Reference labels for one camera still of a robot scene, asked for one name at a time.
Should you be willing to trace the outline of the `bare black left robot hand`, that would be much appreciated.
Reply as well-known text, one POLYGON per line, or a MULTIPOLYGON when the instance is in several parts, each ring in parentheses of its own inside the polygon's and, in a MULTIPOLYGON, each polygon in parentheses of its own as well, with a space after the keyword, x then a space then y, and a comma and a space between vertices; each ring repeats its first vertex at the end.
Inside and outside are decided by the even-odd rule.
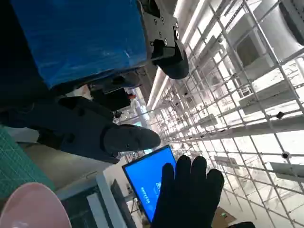
POLYGON ((116 164, 120 152, 160 145, 153 130, 118 125, 103 105, 68 93, 133 86, 148 63, 172 79, 189 73, 177 19, 159 0, 3 0, 0 122, 38 143, 116 164))

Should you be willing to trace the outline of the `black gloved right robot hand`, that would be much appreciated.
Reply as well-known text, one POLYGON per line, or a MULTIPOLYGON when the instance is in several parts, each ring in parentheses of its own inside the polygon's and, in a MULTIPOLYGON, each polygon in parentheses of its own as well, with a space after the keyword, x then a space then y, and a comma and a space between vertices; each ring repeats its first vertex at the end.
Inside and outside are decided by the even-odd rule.
POLYGON ((165 164, 151 227, 210 228, 223 186, 222 173, 207 171, 202 156, 191 160, 183 155, 175 167, 165 164))

